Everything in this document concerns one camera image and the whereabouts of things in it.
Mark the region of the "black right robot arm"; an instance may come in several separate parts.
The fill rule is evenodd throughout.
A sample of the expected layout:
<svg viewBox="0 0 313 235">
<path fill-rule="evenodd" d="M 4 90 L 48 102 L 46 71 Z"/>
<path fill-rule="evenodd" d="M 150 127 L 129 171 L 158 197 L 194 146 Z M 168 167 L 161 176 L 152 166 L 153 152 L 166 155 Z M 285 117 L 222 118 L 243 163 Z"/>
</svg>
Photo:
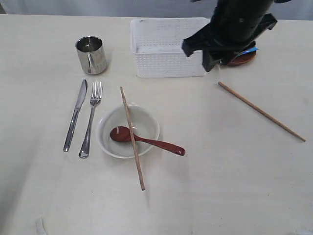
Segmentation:
<svg viewBox="0 0 313 235">
<path fill-rule="evenodd" d="M 255 40 L 266 30 L 272 30 L 277 19 L 268 13 L 274 0 L 220 0 L 210 22 L 182 42 L 189 57 L 202 52 L 206 72 L 215 65 L 239 66 L 256 55 Z"/>
</svg>

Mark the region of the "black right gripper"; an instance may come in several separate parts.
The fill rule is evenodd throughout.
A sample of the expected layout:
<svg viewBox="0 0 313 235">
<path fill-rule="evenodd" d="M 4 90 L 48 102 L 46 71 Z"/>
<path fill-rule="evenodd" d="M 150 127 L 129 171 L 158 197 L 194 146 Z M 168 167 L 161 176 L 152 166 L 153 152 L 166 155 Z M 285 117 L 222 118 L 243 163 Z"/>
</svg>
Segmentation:
<svg viewBox="0 0 313 235">
<path fill-rule="evenodd" d="M 219 63 L 224 52 L 240 52 L 264 31 L 272 30 L 277 19 L 271 14 L 244 16 L 215 13 L 211 21 L 182 42 L 182 50 L 189 57 L 202 51 L 202 66 L 210 72 Z"/>
</svg>

